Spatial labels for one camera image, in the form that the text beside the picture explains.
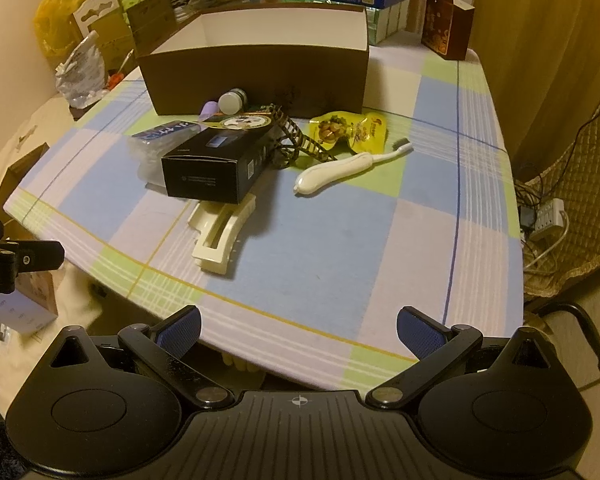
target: electrical outlet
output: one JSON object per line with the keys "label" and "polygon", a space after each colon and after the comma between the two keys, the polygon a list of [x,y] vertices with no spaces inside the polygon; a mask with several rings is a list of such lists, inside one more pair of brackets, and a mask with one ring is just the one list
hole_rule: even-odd
{"label": "electrical outlet", "polygon": [[538,209],[534,230],[529,238],[536,241],[551,234],[559,234],[564,229],[562,211],[564,211],[564,202],[560,198],[552,198],[543,203]]}

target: blue and green tablecloth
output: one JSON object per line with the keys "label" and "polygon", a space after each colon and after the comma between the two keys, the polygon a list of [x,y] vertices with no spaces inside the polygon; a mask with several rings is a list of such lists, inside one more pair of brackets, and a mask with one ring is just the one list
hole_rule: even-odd
{"label": "blue and green tablecloth", "polygon": [[125,136],[173,119],[156,115],[138,70],[51,147],[6,210],[158,316],[196,304],[206,343],[365,392],[414,361],[395,333],[404,305],[491,336],[522,322],[509,157],[482,67],[467,59],[444,61],[407,33],[371,47],[365,106],[385,111],[387,150],[407,136],[414,152],[310,198],[292,192],[298,170],[267,170],[225,276],[191,257],[196,202],[136,176]]}

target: toothbrush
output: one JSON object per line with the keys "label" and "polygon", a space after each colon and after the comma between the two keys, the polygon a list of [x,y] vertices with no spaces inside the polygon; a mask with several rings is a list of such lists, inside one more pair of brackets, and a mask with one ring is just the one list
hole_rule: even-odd
{"label": "toothbrush", "polygon": [[369,152],[362,152],[343,160],[316,164],[298,175],[294,184],[294,193],[302,195],[315,193],[334,180],[360,173],[378,162],[392,160],[412,151],[413,145],[409,139],[400,139],[394,142],[394,150],[389,153],[371,155]]}

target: crosshair marking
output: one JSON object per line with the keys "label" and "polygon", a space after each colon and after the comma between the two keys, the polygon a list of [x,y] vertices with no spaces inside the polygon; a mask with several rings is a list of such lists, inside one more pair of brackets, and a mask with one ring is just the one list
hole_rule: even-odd
{"label": "crosshair marking", "polygon": [[298,408],[300,408],[301,406],[304,406],[306,403],[308,403],[309,399],[303,397],[302,395],[298,395],[297,397],[291,399],[289,402],[294,403]]}

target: quilted cover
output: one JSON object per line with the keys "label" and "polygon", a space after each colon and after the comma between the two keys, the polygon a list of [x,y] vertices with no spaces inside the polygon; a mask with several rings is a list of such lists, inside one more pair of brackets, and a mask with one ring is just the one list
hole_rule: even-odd
{"label": "quilted cover", "polygon": [[[558,180],[572,146],[542,173],[544,192]],[[527,184],[539,191],[539,181],[537,177]],[[548,276],[525,273],[525,294],[528,296],[555,296],[567,280],[585,276],[600,267],[600,117],[580,133],[564,178],[552,196],[564,201],[569,232],[553,250],[556,272]],[[544,258],[538,269],[549,271],[554,265],[552,258]]]}

